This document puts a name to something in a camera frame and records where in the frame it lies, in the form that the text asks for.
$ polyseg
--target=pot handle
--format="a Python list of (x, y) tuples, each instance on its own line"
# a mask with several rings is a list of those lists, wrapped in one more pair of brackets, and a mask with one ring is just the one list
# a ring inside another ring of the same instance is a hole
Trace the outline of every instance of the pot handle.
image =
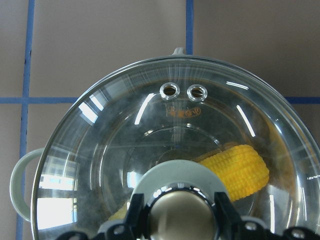
[(26, 204), (24, 196), (22, 195), (21, 181), (28, 163), (30, 163), (31, 160), (41, 156), (43, 152), (44, 148), (39, 148), (20, 158), (20, 160), (14, 166), (10, 178), (9, 189), (12, 205), (16, 212), (28, 222), (30, 222), (30, 207)]

